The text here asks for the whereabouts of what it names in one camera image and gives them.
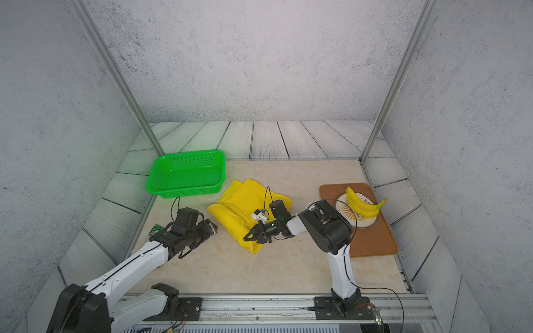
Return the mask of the yellow shorts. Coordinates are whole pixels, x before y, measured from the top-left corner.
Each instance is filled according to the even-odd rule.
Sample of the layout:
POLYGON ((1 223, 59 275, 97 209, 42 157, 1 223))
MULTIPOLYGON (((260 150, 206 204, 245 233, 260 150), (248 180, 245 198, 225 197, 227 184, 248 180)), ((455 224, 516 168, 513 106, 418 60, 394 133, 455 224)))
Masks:
POLYGON ((244 241, 244 237, 257 223, 252 218, 252 213, 256 210, 266 210, 269 221, 273 221, 268 205, 276 200, 284 202, 287 209, 293 204, 291 198, 276 192, 271 193, 254 180, 248 179, 244 182, 233 180, 220 199, 208 207, 208 212, 242 248, 256 254, 263 245, 256 241, 244 241))

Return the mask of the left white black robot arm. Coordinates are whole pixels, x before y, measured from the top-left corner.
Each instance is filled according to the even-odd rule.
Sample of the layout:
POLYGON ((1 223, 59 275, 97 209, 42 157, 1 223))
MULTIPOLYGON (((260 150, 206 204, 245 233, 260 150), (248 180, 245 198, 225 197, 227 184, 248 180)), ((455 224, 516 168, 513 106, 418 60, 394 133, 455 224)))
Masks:
POLYGON ((142 321, 170 321, 168 332, 197 319, 201 300, 180 300, 168 284, 154 284, 134 298, 123 296, 140 280, 173 258, 183 259, 209 238, 217 226, 192 208, 156 232, 136 253, 102 276, 80 286, 71 284, 58 297, 48 332, 123 332, 142 321))

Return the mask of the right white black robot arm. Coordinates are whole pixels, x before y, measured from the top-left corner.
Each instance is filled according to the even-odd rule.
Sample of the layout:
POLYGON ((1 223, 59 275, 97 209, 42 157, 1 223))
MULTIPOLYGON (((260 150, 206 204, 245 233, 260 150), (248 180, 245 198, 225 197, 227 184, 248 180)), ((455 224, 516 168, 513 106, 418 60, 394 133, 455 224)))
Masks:
POLYGON ((309 233, 327 255, 333 279, 333 308, 342 316, 355 309, 362 301, 362 295, 348 264, 348 250, 355 235, 352 225, 326 200, 312 203, 298 215, 291 215, 282 200, 271 202, 269 210, 273 221, 267 220, 265 210, 252 213, 257 223, 243 240, 266 244, 279 234, 289 239, 309 233))

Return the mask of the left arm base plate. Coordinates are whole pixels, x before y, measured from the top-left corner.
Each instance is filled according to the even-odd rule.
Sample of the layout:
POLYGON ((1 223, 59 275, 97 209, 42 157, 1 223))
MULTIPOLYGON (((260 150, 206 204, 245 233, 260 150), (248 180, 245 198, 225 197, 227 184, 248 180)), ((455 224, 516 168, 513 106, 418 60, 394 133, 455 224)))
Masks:
POLYGON ((158 283, 151 287, 152 291, 162 291, 167 301, 161 312, 147 318, 147 321, 198 321, 201 312, 202 298, 182 297, 179 290, 168 284, 158 283))

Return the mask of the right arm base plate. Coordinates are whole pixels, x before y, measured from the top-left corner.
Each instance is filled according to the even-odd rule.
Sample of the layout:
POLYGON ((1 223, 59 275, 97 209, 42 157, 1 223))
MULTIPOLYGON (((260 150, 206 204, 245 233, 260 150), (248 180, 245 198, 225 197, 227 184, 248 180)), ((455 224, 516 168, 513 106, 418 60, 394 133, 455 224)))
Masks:
POLYGON ((331 296, 317 296, 314 298, 314 305, 308 307, 307 310, 314 312, 317 320, 372 321, 376 319, 373 304, 358 290, 344 299, 335 292, 331 296))

